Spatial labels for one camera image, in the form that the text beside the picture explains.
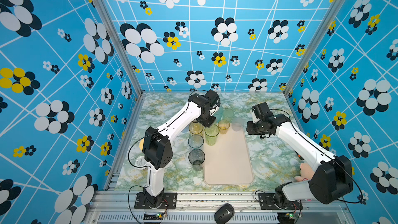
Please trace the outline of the green translucent cup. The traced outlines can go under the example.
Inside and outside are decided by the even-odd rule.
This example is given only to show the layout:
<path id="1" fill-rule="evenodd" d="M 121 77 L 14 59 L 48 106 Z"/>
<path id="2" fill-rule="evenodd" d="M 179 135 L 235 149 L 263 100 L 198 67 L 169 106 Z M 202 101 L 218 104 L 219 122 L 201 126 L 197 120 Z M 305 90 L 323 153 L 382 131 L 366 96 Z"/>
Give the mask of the green translucent cup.
<path id="1" fill-rule="evenodd" d="M 206 127 L 204 131 L 206 144 L 209 146 L 215 145 L 220 133 L 219 127 L 216 124 L 212 124 L 210 127 Z"/>

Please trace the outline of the small amber cup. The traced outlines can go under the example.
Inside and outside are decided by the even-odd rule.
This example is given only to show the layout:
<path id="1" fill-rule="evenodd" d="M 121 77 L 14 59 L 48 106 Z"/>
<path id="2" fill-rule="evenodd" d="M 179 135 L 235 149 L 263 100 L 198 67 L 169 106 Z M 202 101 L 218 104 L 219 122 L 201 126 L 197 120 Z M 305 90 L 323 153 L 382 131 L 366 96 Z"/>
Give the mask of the small amber cup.
<path id="1" fill-rule="evenodd" d="M 226 134 L 230 128 L 230 122 L 228 120 L 222 119 L 218 122 L 218 128 L 220 134 Z"/>

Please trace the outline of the clear colourless cup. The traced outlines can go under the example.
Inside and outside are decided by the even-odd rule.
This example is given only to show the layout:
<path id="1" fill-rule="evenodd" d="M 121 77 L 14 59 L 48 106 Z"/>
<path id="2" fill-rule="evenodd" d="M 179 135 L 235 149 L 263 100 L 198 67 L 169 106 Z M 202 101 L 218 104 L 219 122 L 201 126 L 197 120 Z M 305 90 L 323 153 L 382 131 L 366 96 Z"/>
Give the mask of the clear colourless cup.
<path id="1" fill-rule="evenodd" d="M 242 118 L 234 118 L 231 121 L 231 127 L 233 131 L 240 131 L 244 128 L 244 120 Z"/>

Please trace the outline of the dark smoky cup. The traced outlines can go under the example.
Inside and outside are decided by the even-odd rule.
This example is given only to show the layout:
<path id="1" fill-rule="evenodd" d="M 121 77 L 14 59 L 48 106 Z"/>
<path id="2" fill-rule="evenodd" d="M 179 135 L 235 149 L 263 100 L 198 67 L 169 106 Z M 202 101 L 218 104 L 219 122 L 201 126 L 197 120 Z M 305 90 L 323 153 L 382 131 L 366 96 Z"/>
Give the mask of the dark smoky cup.
<path id="1" fill-rule="evenodd" d="M 195 171 L 200 171 L 203 168 L 205 161 L 205 153 L 201 149 L 193 149 L 188 155 L 189 162 Z"/>

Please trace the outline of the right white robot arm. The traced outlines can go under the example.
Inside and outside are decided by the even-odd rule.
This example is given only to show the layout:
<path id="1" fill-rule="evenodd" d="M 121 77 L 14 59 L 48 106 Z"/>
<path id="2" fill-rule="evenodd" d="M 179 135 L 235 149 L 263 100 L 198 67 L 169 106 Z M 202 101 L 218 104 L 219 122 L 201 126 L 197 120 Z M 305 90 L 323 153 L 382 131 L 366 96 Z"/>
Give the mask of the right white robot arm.
<path id="1" fill-rule="evenodd" d="M 329 204 L 353 191 L 351 162 L 345 156 L 335 156 L 301 132 L 284 114 L 257 117 L 252 113 L 252 121 L 247 122 L 247 133 L 275 135 L 290 145 L 315 172 L 311 179 L 285 183 L 275 189 L 275 204 L 286 208 L 298 200 L 318 200 Z"/>

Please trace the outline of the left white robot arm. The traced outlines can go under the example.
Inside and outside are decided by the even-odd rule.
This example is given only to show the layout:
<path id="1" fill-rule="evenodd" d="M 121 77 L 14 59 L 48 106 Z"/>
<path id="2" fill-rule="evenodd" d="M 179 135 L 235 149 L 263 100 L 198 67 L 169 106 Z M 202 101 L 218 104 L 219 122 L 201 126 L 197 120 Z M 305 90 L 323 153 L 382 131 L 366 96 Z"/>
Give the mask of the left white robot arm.
<path id="1" fill-rule="evenodd" d="M 170 120 L 146 130 L 142 152 L 149 168 L 143 194 L 150 206 L 158 207 L 163 201 L 164 171 L 173 157 L 172 141 L 194 120 L 209 128 L 216 120 L 214 114 L 219 106 L 218 93 L 211 90 L 204 95 L 194 93 Z"/>

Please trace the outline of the beige plastic tray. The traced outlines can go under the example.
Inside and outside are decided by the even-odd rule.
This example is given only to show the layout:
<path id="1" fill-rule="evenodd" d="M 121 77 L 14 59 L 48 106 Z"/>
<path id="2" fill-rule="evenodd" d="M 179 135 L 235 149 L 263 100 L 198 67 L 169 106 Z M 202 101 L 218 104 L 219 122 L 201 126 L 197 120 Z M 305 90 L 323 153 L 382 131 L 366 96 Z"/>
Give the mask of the beige plastic tray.
<path id="1" fill-rule="evenodd" d="M 243 129 L 230 129 L 214 145 L 204 145 L 204 181 L 208 185 L 250 185 L 254 182 Z"/>

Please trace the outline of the teal cup right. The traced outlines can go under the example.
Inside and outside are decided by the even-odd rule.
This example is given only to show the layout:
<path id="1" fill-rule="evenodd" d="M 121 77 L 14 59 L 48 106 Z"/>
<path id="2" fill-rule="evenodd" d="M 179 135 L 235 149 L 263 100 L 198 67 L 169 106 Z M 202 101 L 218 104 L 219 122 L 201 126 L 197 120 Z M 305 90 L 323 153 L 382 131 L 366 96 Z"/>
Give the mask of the teal cup right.
<path id="1" fill-rule="evenodd" d="M 216 117 L 216 122 L 219 122 L 223 116 L 223 107 L 220 106 L 218 110 L 214 113 L 214 117 Z"/>

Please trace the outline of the amber cup front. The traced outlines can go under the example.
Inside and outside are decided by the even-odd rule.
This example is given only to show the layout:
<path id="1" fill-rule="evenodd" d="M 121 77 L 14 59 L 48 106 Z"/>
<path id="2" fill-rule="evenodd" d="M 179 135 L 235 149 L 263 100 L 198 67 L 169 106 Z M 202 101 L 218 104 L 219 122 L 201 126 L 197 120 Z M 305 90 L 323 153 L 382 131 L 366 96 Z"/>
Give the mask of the amber cup front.
<path id="1" fill-rule="evenodd" d="M 199 122 L 191 122 L 188 128 L 192 135 L 201 135 L 204 130 L 204 126 Z"/>

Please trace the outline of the light green cup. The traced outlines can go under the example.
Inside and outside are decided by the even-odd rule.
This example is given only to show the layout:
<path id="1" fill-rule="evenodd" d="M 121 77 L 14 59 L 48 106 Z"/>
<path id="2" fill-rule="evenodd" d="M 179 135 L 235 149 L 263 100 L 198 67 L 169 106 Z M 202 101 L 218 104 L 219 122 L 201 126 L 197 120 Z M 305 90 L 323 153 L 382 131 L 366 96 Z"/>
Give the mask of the light green cup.
<path id="1" fill-rule="evenodd" d="M 223 120 L 227 120 L 228 122 L 231 122 L 234 118 L 235 118 L 235 114 L 234 114 L 233 110 L 231 110 L 229 108 L 225 108 L 223 110 L 223 113 L 222 113 Z"/>

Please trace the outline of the grey-blue clear cup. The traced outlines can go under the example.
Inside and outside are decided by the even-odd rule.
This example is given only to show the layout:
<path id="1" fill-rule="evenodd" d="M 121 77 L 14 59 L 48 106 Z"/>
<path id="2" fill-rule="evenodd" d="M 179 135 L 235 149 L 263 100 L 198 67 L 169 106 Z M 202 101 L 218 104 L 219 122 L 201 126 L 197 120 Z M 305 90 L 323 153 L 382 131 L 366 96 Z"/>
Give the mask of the grey-blue clear cup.
<path id="1" fill-rule="evenodd" d="M 189 137 L 188 145 L 192 149 L 203 149 L 204 139 L 201 135 L 194 134 Z"/>

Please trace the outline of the pink plush doll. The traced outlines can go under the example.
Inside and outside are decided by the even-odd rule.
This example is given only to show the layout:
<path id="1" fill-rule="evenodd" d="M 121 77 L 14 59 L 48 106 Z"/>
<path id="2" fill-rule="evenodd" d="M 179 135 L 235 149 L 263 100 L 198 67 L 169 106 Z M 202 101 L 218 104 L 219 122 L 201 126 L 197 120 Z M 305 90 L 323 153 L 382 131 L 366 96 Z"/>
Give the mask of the pink plush doll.
<path id="1" fill-rule="evenodd" d="M 311 180 L 314 174 L 315 172 L 312 167 L 307 162 L 304 162 L 300 164 L 300 175 L 295 176 L 294 179 L 296 181 Z"/>

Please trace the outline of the black computer mouse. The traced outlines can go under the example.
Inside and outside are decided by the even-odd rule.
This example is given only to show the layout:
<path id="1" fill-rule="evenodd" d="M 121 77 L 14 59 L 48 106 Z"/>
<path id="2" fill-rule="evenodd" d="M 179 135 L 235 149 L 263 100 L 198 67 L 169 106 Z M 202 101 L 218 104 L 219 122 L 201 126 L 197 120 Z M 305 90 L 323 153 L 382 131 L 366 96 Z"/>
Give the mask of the black computer mouse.
<path id="1" fill-rule="evenodd" d="M 230 203 L 224 204 L 214 214 L 216 224 L 226 224 L 235 215 L 235 209 Z"/>

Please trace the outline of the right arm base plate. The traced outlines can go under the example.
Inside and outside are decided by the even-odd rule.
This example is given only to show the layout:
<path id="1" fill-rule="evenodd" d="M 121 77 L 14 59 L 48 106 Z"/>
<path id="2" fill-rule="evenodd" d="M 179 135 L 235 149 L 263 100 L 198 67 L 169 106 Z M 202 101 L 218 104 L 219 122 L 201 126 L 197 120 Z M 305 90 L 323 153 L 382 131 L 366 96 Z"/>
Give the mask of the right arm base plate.
<path id="1" fill-rule="evenodd" d="M 276 210 L 276 211 L 299 211 L 303 209 L 303 205 L 299 201 L 289 202 L 283 206 L 277 206 L 273 193 L 257 192 L 255 195 L 256 201 L 260 204 L 261 210 Z"/>

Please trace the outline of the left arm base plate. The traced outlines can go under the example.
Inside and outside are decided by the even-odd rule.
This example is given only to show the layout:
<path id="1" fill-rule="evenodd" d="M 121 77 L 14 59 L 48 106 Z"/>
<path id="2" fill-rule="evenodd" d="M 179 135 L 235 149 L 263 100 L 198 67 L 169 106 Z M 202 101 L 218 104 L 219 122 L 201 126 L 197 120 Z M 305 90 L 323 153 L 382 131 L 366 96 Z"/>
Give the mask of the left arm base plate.
<path id="1" fill-rule="evenodd" d="M 157 197 L 139 192 L 134 202 L 135 209 L 176 209 L 177 193 L 166 192 Z"/>

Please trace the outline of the aluminium front frame rail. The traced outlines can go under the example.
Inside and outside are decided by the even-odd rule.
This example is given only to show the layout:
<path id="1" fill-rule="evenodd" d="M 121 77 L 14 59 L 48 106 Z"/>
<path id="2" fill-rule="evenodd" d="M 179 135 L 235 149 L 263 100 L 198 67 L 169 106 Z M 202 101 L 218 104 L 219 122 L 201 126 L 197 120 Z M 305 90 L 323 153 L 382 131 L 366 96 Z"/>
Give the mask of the aluminium front frame rail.
<path id="1" fill-rule="evenodd" d="M 135 191 L 101 191 L 88 210 L 85 224 L 214 224 L 215 213 L 229 203 L 230 224 L 353 224 L 347 205 L 323 205 L 302 200 L 293 209 L 262 209 L 260 194 L 252 191 L 180 191 L 167 210 L 135 209 Z"/>

